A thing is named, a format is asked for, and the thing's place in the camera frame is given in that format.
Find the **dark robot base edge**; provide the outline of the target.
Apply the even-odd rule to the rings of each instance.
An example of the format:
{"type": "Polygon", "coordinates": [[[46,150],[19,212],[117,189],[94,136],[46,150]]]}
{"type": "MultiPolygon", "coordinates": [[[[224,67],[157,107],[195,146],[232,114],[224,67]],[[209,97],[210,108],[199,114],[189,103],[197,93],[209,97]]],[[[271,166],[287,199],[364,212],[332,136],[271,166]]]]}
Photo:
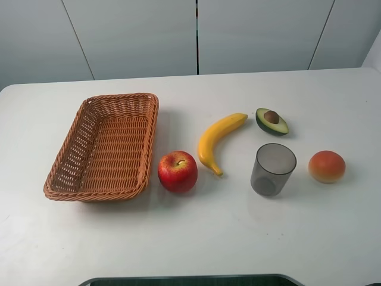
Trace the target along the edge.
{"type": "Polygon", "coordinates": [[[281,275],[220,275],[220,276],[174,276],[135,278],[94,278],[81,285],[301,285],[299,282],[281,275]]]}

